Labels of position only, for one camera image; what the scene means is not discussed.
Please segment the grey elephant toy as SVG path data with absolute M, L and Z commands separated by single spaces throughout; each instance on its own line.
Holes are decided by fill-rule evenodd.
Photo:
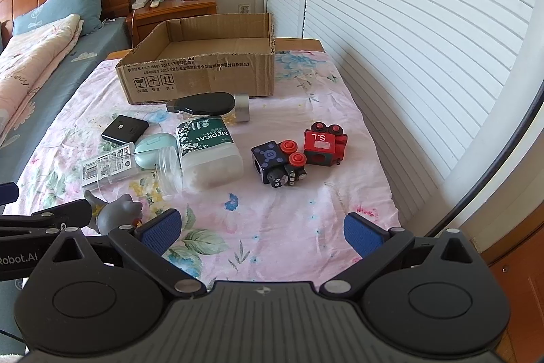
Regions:
M 130 194 L 123 194 L 112 202 L 105 202 L 91 194 L 84 192 L 85 200 L 91 206 L 91 219 L 88 227 L 101 235 L 108 235 L 113 229 L 120 226 L 137 228 L 142 220 L 142 203 L 134 201 Z

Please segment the clear pen refill box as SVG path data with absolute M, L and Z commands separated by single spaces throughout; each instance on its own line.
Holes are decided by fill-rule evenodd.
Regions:
M 135 172 L 135 145 L 133 142 L 115 147 L 81 163 L 81 179 L 85 186 L 99 184 L 102 181 L 127 177 Z

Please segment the clear plastic jar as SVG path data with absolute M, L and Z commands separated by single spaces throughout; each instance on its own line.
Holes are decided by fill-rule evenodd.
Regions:
M 163 196 L 175 196 L 183 190 L 182 170 L 175 148 L 166 147 L 159 150 L 154 169 L 142 169 L 137 164 L 136 166 L 135 172 L 113 182 L 102 181 L 99 184 L 85 186 L 80 176 L 81 187 L 84 191 L 100 194 L 107 199 L 113 199 L 116 186 L 128 186 L 131 181 L 141 187 L 150 185 L 152 189 L 158 189 Z

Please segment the teal round case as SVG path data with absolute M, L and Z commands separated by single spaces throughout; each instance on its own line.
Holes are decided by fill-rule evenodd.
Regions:
M 141 138 L 135 147 L 136 164 L 142 169 L 154 169 L 158 151 L 166 147 L 177 147 L 176 139 L 171 134 L 158 133 Z

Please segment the black square device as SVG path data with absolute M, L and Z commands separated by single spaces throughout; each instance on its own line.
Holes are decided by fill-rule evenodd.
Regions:
M 148 128 L 149 123 L 147 121 L 118 115 L 101 133 L 101 138 L 119 146 L 136 143 Z

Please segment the white medical cotton jar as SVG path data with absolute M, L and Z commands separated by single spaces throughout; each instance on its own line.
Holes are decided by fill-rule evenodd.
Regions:
M 202 192 L 238 181 L 243 161 L 223 118 L 194 117 L 176 127 L 184 186 Z

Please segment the red toy train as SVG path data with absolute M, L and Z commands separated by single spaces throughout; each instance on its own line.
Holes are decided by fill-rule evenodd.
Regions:
M 321 121 L 314 122 L 304 132 L 303 154 L 312 165 L 339 165 L 344 159 L 347 147 L 347 134 L 340 125 L 326 125 Z

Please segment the black purple toy train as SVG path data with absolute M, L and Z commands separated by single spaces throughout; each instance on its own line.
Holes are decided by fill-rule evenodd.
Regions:
M 298 144 L 290 139 L 253 147 L 252 158 L 261 181 L 272 188 L 294 186 L 307 176 L 307 158 Z

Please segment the fish oil capsule bottle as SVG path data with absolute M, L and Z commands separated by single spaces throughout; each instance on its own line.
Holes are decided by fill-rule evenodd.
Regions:
M 250 102 L 247 94 L 234 96 L 234 107 L 227 114 L 223 115 L 223 121 L 227 125 L 235 123 L 246 123 L 250 121 Z

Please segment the floral pink table cloth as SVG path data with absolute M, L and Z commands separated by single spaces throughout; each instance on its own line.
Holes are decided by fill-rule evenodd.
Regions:
M 167 197 L 150 177 L 100 192 L 110 201 L 130 194 L 145 218 L 174 207 L 184 219 L 179 240 L 166 258 L 208 285 L 218 280 L 311 280 L 321 284 L 356 263 L 343 236 L 344 217 L 358 213 L 383 229 L 398 212 L 373 139 L 338 69 L 322 52 L 283 52 L 276 57 L 272 97 L 250 103 L 250 120 L 231 123 L 244 174 L 239 181 Z M 110 149 L 101 132 L 127 115 L 149 123 L 151 133 L 173 133 L 180 116 L 162 106 L 125 100 L 114 61 L 101 63 L 53 121 L 18 180 L 18 200 L 6 208 L 27 215 L 79 199 L 80 167 Z M 260 181 L 251 150 L 267 141 L 303 142 L 314 122 L 340 125 L 347 133 L 343 161 L 309 166 L 294 186 L 274 189 Z

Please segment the pink floral quilt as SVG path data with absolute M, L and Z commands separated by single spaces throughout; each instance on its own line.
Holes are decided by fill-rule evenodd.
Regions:
M 34 95 L 78 43 L 84 20 L 71 14 L 11 38 L 1 53 L 1 138 L 19 123 Z

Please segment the blue-grey bed sheet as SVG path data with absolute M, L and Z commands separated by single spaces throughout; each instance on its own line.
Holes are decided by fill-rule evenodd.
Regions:
M 18 181 L 34 149 L 75 91 L 110 53 L 126 50 L 129 45 L 123 17 L 106 19 L 98 30 L 79 38 L 1 144 L 2 183 Z

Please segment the wooden nightstand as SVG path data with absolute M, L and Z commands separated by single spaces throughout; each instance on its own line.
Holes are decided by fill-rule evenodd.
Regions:
M 126 18 L 132 47 L 136 47 L 160 23 L 169 19 L 215 15 L 217 0 L 164 0 L 157 7 L 146 5 Z

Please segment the brown cardboard box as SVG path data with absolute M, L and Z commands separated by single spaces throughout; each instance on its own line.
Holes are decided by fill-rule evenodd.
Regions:
M 276 42 L 271 14 L 168 19 L 116 64 L 131 105 L 228 92 L 274 94 Z

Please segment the blue pillow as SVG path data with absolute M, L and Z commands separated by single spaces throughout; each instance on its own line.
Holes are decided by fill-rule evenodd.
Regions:
M 29 13 L 14 19 L 13 35 L 35 30 L 69 15 L 83 20 L 81 34 L 90 34 L 101 26 L 101 0 L 47 0 Z

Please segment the white power strip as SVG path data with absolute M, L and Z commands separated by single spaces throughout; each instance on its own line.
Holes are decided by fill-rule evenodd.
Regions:
M 146 6 L 146 4 L 148 3 L 148 1 L 150 0 L 135 0 L 132 4 L 132 9 L 133 10 L 136 10 L 136 9 L 140 9 L 140 8 L 143 8 Z

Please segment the white louvered closet doors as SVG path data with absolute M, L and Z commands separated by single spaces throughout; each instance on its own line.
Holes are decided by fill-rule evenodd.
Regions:
M 266 0 L 318 39 L 376 143 L 403 220 L 447 216 L 488 178 L 536 98 L 543 0 Z

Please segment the wall power outlet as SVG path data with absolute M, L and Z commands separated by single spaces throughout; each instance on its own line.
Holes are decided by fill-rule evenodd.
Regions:
M 239 5 L 239 13 L 240 14 L 249 14 L 250 13 L 250 5 L 249 4 L 240 4 Z

